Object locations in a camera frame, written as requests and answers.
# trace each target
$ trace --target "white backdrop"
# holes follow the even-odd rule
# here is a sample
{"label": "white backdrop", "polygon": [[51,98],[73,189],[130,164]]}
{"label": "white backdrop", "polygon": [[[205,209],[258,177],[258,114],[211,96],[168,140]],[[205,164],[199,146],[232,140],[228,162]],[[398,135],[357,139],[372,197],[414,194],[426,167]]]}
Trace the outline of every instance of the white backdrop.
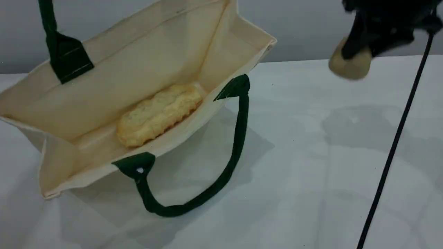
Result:
{"label": "white backdrop", "polygon": [[[85,40],[155,0],[53,0],[59,30]],[[266,61],[329,58],[349,33],[354,17],[341,0],[239,0],[248,20],[275,36],[279,43]],[[439,8],[443,13],[443,4]],[[386,55],[422,54],[426,35]],[[0,0],[0,74],[25,73],[49,57],[37,0]],[[443,35],[433,44],[443,54]]]}

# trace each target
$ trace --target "white tabletop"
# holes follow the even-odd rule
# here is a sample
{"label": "white tabletop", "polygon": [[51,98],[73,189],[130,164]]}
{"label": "white tabletop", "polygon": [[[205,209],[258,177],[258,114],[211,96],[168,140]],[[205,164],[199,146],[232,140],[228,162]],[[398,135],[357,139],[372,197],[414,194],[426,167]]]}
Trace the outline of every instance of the white tabletop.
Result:
{"label": "white tabletop", "polygon": [[[326,60],[259,64],[249,129],[228,186],[179,218],[147,213],[117,172],[43,201],[39,153],[0,123],[0,248],[354,249],[420,56],[377,58],[360,82]],[[24,75],[0,75],[0,90]],[[430,56],[365,249],[443,245],[443,56]],[[230,155],[237,100],[158,159],[163,204],[208,186]]]}

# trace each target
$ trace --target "cream tote bag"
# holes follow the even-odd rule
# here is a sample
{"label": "cream tote bag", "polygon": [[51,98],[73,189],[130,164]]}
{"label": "cream tote bag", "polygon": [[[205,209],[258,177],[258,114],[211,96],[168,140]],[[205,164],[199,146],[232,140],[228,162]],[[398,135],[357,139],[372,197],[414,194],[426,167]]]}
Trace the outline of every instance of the cream tote bag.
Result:
{"label": "cream tote bag", "polygon": [[[83,43],[57,32],[51,0],[39,6],[50,60],[0,93],[0,119],[42,153],[44,198],[119,170],[134,179],[146,210],[173,217],[226,185],[245,140],[246,74],[276,43],[239,16],[236,0],[161,0]],[[120,144],[116,121],[124,112],[171,84],[191,83],[205,93],[193,114],[142,147]],[[239,98],[239,112],[225,170],[189,202],[162,206],[147,182],[155,158],[188,139],[231,97]]]}

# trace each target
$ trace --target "bread roll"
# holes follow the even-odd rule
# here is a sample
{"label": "bread roll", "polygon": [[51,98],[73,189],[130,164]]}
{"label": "bread roll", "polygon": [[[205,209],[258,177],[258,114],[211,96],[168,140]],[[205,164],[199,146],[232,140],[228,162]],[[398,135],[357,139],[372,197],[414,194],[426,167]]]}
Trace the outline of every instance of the bread roll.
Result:
{"label": "bread roll", "polygon": [[172,85],[141,101],[117,123],[117,138],[126,147],[139,147],[189,116],[202,102],[194,85]]}

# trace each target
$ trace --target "dark green handle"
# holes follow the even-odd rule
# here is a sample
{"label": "dark green handle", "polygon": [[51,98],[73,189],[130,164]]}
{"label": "dark green handle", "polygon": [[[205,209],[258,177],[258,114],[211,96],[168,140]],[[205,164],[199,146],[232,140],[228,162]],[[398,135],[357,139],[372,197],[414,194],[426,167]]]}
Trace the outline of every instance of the dark green handle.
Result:
{"label": "dark green handle", "polygon": [[186,214],[207,202],[229,182],[238,160],[240,159],[243,144],[245,143],[246,129],[248,127],[249,87],[248,76],[246,74],[241,75],[232,79],[214,99],[214,101],[217,101],[229,97],[239,97],[239,110],[237,124],[235,126],[231,158],[217,180],[209,188],[185,204],[163,206],[152,195],[151,189],[148,185],[147,176],[154,166],[155,156],[153,154],[144,152],[114,162],[120,171],[135,180],[137,189],[147,211],[164,217],[176,217]]}
{"label": "dark green handle", "polygon": [[51,66],[62,84],[94,68],[82,43],[57,31],[52,0],[39,0]]}

